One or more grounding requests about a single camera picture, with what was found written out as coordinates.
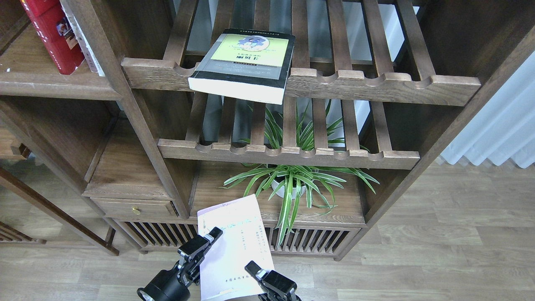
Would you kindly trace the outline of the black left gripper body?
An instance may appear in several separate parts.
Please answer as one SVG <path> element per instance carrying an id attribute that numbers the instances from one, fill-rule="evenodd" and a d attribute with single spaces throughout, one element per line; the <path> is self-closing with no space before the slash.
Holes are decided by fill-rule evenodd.
<path id="1" fill-rule="evenodd" d="M 187 301 L 193 283 L 199 283 L 199 261 L 178 261 L 170 270 L 161 270 L 144 288 L 138 288 L 137 294 L 144 301 Z"/>

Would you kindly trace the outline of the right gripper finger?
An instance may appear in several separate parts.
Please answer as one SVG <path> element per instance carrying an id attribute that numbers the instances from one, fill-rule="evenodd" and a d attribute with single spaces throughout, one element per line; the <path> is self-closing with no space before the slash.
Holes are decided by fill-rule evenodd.
<path id="1" fill-rule="evenodd" d="M 245 265 L 245 271 L 259 283 L 262 282 L 268 274 L 268 270 L 262 269 L 255 261 L 248 262 L 247 265 Z"/>

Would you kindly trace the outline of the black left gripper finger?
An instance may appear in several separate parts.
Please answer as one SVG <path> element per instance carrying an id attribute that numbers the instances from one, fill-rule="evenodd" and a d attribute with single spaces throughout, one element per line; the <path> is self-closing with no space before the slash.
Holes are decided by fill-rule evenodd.
<path id="1" fill-rule="evenodd" d="M 178 248 L 180 259 L 178 267 L 183 272 L 195 272 L 199 270 L 206 253 L 212 245 L 220 238 L 223 231 L 219 227 L 214 227 L 212 231 L 204 236 L 197 235 Z"/>

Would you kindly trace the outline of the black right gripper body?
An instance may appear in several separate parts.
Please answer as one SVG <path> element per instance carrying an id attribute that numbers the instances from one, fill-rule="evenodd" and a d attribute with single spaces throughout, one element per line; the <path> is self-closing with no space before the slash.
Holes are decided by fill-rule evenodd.
<path id="1" fill-rule="evenodd" d="M 276 271 L 260 271 L 258 284 L 264 291 L 258 295 L 260 301 L 301 301 L 296 282 Z"/>

